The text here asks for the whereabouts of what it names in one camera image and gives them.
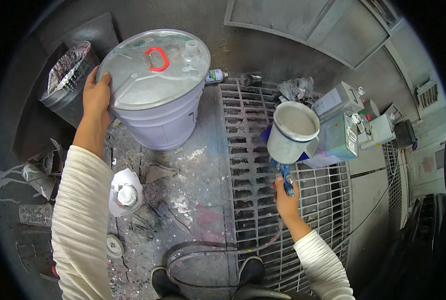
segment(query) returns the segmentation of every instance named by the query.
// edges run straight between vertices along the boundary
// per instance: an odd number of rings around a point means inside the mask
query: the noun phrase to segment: spray can
[[[205,85],[219,84],[227,77],[228,73],[223,72],[221,69],[211,69],[206,73]]]

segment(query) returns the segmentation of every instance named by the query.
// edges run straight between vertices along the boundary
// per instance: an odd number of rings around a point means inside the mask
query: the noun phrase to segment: black boot
[[[165,267],[156,267],[151,271],[151,285],[160,298],[170,295],[181,296],[180,288],[166,276]]]
[[[258,256],[250,256],[244,261],[238,272],[238,286],[241,287],[247,283],[260,285],[264,278],[265,267],[263,266],[262,259]]]

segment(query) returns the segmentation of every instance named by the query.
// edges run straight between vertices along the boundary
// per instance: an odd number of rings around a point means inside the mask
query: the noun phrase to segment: white long sleeve
[[[327,243],[312,230],[294,245],[310,288],[322,300],[355,300],[346,271]]]
[[[71,146],[52,219],[53,259],[63,299],[111,299],[106,262],[113,171],[94,153]]]

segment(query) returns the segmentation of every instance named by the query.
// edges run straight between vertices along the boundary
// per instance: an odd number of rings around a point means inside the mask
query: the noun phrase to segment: metal floor grate
[[[395,231],[400,230],[402,213],[402,184],[400,166],[398,165],[398,149],[393,141],[382,144],[383,156],[388,177],[388,214]]]
[[[260,132],[273,121],[276,85],[244,87],[230,78],[219,85],[220,104],[228,135],[235,235],[239,248],[262,245],[278,230],[278,212],[270,188],[276,169],[268,162]],[[310,169],[303,163],[291,166],[300,186],[300,213],[332,247],[350,233],[351,190],[345,163]],[[349,250],[345,242],[335,253],[343,266]],[[238,256],[238,267],[254,253]],[[257,253],[265,263],[265,285],[277,291],[311,293],[293,241],[285,227],[282,237]]]

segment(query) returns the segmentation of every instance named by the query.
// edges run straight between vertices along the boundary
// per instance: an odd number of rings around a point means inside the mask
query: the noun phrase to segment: red handle
[[[164,65],[162,67],[150,67],[149,69],[152,71],[162,71],[166,68],[168,68],[168,66],[170,65],[170,62],[168,61],[168,58],[166,57],[166,54],[163,52],[163,49],[161,49],[160,47],[151,47],[148,50],[146,50],[145,55],[149,54],[151,51],[158,51],[160,52],[161,57],[163,58],[164,61]]]

